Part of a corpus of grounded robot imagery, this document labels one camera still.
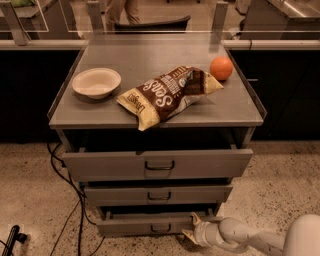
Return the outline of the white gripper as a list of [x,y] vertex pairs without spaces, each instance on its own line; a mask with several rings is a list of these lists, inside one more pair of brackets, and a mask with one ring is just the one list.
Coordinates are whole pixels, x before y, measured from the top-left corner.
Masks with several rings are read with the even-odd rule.
[[182,233],[194,244],[211,247],[218,245],[219,229],[217,223],[201,221],[197,213],[192,212],[192,223],[195,226],[194,231],[183,229]]

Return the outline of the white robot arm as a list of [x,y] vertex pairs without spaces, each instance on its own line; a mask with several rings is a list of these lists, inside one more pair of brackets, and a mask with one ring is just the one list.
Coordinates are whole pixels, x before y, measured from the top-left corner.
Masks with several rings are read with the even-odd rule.
[[285,236],[280,236],[231,217],[218,221],[203,221],[191,213],[193,230],[183,229],[194,244],[202,247],[219,247],[241,254],[249,247],[267,256],[320,256],[320,216],[307,214],[291,223]]

